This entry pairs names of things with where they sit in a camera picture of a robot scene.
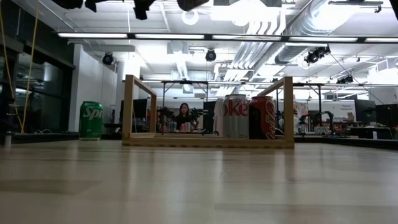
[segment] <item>wooden frame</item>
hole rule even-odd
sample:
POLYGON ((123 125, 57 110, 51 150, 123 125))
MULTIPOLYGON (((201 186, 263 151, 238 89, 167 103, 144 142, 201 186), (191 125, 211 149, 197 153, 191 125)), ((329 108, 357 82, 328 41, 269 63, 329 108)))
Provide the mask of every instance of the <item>wooden frame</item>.
POLYGON ((125 146, 294 149, 292 77, 284 77, 258 94, 258 96, 265 96, 278 88, 284 89, 285 136, 278 136, 276 140, 225 139, 199 134, 157 134, 155 133, 156 94, 132 75, 126 75, 125 85, 122 138, 122 144, 125 146), (131 133, 134 85, 151 95, 150 133, 131 133))
POLYGON ((156 93, 146 86, 140 79, 134 75, 126 75, 124 82, 124 108, 123 108, 123 128, 122 144, 129 142, 131 138, 153 138, 156 133, 156 93), (150 125, 149 133, 132 133, 133 99, 134 85, 150 94, 150 125))

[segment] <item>red can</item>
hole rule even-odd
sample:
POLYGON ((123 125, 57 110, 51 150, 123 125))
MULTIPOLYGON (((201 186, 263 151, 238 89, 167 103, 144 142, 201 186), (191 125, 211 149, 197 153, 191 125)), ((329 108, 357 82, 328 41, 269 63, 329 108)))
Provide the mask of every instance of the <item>red can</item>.
POLYGON ((255 96, 249 104, 250 139, 275 139, 275 103, 270 96, 255 96))

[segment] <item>soda can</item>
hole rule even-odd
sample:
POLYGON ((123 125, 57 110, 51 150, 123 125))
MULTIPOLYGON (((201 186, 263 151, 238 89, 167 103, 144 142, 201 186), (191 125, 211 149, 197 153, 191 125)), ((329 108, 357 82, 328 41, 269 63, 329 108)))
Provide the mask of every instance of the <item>soda can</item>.
POLYGON ((103 130, 103 109, 101 103, 84 101, 80 106, 79 138, 99 140, 103 130))
POLYGON ((192 127, 191 122, 185 122, 186 131, 191 131, 191 127, 192 127))
POLYGON ((275 103, 270 96, 255 96, 249 105, 250 139, 275 139, 275 103))
POLYGON ((169 122, 169 132, 173 131, 173 122, 169 122))
POLYGON ((249 101, 245 95, 226 95, 223 102, 223 136, 228 139, 249 138, 249 101))

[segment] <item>black cable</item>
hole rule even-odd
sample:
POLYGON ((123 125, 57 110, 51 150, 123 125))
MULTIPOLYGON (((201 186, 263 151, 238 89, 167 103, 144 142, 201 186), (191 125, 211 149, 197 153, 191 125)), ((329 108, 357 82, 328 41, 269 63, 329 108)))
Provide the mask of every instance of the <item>black cable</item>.
MULTIPOLYGON (((343 66, 340 64, 339 61, 337 61, 337 59, 335 58, 335 56, 333 56, 331 53, 330 53, 330 56, 333 57, 333 59, 335 59, 335 61, 338 63, 338 65, 340 65, 340 67, 343 68, 344 71, 345 71, 348 75, 350 75, 351 77, 353 77, 353 80, 355 80, 358 84, 361 84, 359 81, 357 81, 356 78, 354 78, 354 76, 352 76, 352 75, 345 69, 345 67, 343 67, 343 66)), ((375 95, 373 95, 365 86, 362 86, 362 88, 364 88, 366 91, 368 91, 368 93, 369 93, 370 95, 372 95, 375 99, 377 99, 381 104, 385 105, 379 98, 377 98, 375 95)))

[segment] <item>woman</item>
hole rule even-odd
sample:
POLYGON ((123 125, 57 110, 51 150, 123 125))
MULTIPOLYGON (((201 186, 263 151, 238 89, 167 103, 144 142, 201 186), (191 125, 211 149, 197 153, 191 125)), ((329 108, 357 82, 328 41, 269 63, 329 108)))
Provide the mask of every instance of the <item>woman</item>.
POLYGON ((180 114, 175 118, 177 122, 177 129, 181 130, 181 124, 185 124, 186 122, 191 123, 192 117, 189 115, 189 106, 187 103, 182 103, 180 106, 180 114))

